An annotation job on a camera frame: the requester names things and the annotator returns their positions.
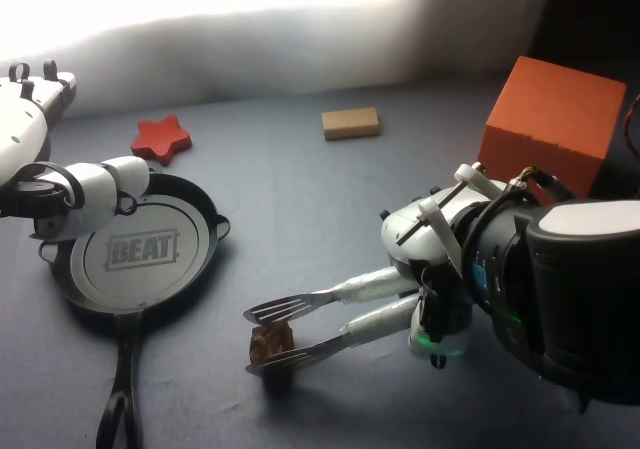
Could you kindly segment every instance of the red star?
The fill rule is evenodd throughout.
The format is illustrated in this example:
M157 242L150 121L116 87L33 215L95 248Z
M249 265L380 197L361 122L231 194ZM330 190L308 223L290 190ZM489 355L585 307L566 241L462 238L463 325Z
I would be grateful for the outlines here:
M131 144L131 152L143 159L156 159L168 166L174 154L191 147L191 136L180 127L178 116L171 114L160 122L140 121L140 136Z

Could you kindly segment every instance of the cast iron skillet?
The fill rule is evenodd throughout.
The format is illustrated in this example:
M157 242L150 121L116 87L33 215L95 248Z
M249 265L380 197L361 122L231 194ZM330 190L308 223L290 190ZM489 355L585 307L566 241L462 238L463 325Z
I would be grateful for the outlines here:
M228 219L195 184L168 174L150 176L133 215L116 216L91 236L59 244L53 261L41 248L69 301L114 318L118 366L97 449L113 447L123 413L127 447L142 448L133 387L142 315L194 284L230 229Z

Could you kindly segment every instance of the gray tablecloth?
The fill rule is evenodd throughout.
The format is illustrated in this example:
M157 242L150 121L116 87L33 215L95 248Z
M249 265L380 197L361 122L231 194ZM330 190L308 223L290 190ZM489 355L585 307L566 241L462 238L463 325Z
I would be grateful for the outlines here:
M452 184L458 165L475 160L503 82L184 107L54 131L52 160L97 161L128 154L138 121L176 113L194 147L166 172L200 185L232 221L192 303L148 316L138 367L145 447L640 444L637 409L594 403L582 417L563 412L558 391L509 356L479 311L472 350L443 371L409 354L407 334L304 371L282 400L244 370L251 325L242 312L385 266L378 213ZM378 109L380 137L324 141L321 112L364 106ZM28 221L0 221L0 446L94 447L117 345L108 326L70 309L30 232ZM299 344L323 339L384 302L331 305L293 323L294 334Z

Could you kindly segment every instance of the white wall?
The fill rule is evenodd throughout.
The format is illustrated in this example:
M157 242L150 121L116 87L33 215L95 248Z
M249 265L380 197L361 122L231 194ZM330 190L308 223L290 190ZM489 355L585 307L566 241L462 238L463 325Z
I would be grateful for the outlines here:
M53 57L76 74L69 115L78 116L503 70L526 52L545 2L240 0L219 10L216 1L236 0L193 1L72 0L61 10L47 0L31 15L0 7L11 34L0 71L20 60L39 73Z

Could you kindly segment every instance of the metal fork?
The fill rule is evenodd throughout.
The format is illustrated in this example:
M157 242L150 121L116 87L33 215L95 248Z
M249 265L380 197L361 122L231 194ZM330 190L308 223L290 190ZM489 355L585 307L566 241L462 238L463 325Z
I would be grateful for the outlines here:
M245 311L244 317L255 324L290 321L302 317L331 302L366 302L395 296L417 289L419 284L407 279L393 266L352 277L324 291L287 296L265 302Z
M304 369L348 347L360 346L408 329L411 327L411 316L418 305L419 297L419 294L414 294L379 307L342 326L339 336L312 346L281 352L271 356L260 366L247 366L247 371L259 376L265 371Z

